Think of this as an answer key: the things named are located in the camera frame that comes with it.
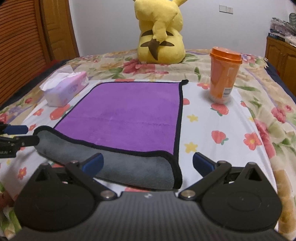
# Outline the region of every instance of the brown stripe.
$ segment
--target brown stripe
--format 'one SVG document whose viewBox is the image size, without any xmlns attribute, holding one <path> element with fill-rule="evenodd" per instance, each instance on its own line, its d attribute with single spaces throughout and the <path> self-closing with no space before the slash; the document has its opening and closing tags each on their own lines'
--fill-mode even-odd
<svg viewBox="0 0 296 241">
<path fill-rule="evenodd" d="M 148 45 L 149 51 L 154 59 L 158 60 L 159 42 L 156 39 L 151 39 Z"/>
<path fill-rule="evenodd" d="M 172 46 L 174 46 L 172 43 L 170 43 L 170 42 L 167 42 L 167 41 L 163 41 L 161 44 L 160 44 L 160 46 L 169 46 L 169 47 L 172 47 Z"/>
<path fill-rule="evenodd" d="M 170 32 L 168 32 L 168 31 L 166 31 L 166 33 L 167 33 L 168 36 L 173 36 L 173 34 L 170 33 Z M 153 35 L 153 31 L 152 30 L 148 30 L 146 32 L 143 32 L 143 34 L 141 35 L 141 37 L 148 36 L 148 35 Z"/>
<path fill-rule="evenodd" d="M 148 47 L 148 45 L 149 45 L 149 42 L 145 42 L 145 43 L 141 44 L 141 47 Z"/>
</svg>

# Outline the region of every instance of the wall outlet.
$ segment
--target wall outlet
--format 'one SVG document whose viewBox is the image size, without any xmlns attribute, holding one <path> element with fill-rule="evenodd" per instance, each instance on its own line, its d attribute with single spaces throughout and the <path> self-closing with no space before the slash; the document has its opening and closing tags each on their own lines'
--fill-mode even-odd
<svg viewBox="0 0 296 241">
<path fill-rule="evenodd" d="M 220 12 L 227 12 L 227 11 L 226 11 L 226 6 L 219 5 L 219 11 L 220 11 Z"/>
<path fill-rule="evenodd" d="M 233 14 L 233 8 L 232 8 L 232 7 L 227 7 L 227 6 L 226 6 L 226 12 L 227 12 L 227 13 L 230 13 L 230 14 Z"/>
</svg>

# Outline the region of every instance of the carbon fiber surface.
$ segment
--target carbon fiber surface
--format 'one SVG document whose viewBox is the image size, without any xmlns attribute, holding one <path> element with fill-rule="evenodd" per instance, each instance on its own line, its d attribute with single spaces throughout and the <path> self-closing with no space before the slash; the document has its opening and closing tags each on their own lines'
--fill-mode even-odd
<svg viewBox="0 0 296 241">
<path fill-rule="evenodd" d="M 238 233 L 212 223 L 173 192 L 123 193 L 80 225 L 59 232 L 24 228 L 12 241 L 284 241 L 274 230 Z"/>
</svg>

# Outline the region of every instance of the pikachu plush toy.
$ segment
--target pikachu plush toy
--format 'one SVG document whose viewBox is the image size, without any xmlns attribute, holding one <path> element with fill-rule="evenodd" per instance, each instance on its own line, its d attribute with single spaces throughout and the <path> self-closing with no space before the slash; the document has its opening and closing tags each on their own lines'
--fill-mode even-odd
<svg viewBox="0 0 296 241">
<path fill-rule="evenodd" d="M 177 64 L 185 57 L 179 6 L 187 0 L 134 0 L 141 30 L 138 57 L 142 63 Z"/>
</svg>

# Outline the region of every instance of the tissue box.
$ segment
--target tissue box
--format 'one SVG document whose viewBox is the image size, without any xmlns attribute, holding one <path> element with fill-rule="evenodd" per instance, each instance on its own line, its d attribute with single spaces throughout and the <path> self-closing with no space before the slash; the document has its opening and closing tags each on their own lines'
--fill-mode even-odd
<svg viewBox="0 0 296 241">
<path fill-rule="evenodd" d="M 75 95 L 88 85 L 89 79 L 85 71 L 73 74 L 72 76 L 63 79 L 54 88 L 44 91 L 44 95 L 49 106 L 65 106 L 74 98 Z"/>
</svg>

